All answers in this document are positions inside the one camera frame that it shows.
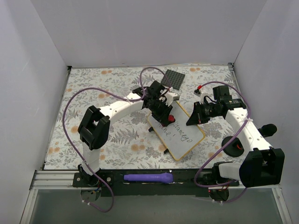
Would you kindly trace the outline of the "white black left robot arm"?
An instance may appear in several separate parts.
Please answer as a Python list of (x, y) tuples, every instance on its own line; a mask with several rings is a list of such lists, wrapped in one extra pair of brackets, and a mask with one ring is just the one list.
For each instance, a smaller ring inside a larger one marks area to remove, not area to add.
[(173, 109), (171, 104), (177, 100), (179, 100), (177, 93), (154, 81), (149, 87), (132, 90), (123, 100), (101, 108), (90, 106), (78, 128), (80, 140), (83, 142), (84, 157), (78, 170), (83, 181), (90, 187), (99, 183), (97, 172), (100, 170), (100, 148), (107, 142), (109, 129), (113, 123), (146, 108), (162, 126), (168, 126), (175, 121), (174, 116), (171, 115)]

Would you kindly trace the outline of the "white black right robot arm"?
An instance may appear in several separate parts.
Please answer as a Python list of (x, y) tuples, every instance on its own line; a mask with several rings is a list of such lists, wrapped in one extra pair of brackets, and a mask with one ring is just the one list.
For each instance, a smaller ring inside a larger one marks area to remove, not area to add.
[(201, 101), (193, 104), (193, 112), (186, 125), (205, 124), (211, 118), (223, 117), (235, 135), (222, 141), (222, 150), (231, 157), (245, 155), (241, 163), (215, 163), (210, 175), (212, 182), (220, 186), (227, 180), (240, 181), (247, 188), (279, 184), (285, 154), (282, 149), (274, 148), (266, 141), (277, 131), (276, 126), (268, 124), (256, 128), (245, 101), (233, 98), (227, 85), (213, 88), (214, 99), (211, 102), (207, 102), (200, 89), (199, 86), (194, 93), (201, 97)]

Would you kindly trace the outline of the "yellow framed small whiteboard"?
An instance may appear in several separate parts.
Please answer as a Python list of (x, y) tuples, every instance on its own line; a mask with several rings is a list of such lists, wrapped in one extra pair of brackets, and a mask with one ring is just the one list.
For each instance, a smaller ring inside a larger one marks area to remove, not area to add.
[(174, 116), (175, 122), (162, 126), (151, 114), (148, 115), (147, 121), (173, 159), (179, 161), (205, 138), (205, 133), (197, 125), (186, 125), (190, 115), (179, 102), (172, 103), (172, 106), (171, 115)]

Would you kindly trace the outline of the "red black felt eraser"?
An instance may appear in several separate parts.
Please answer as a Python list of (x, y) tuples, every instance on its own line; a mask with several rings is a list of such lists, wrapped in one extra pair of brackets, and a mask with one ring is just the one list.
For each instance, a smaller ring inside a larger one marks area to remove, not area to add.
[(168, 116), (168, 122), (169, 122), (169, 123), (173, 123), (173, 122), (175, 122), (175, 118), (174, 118), (173, 115), (169, 115), (169, 116)]

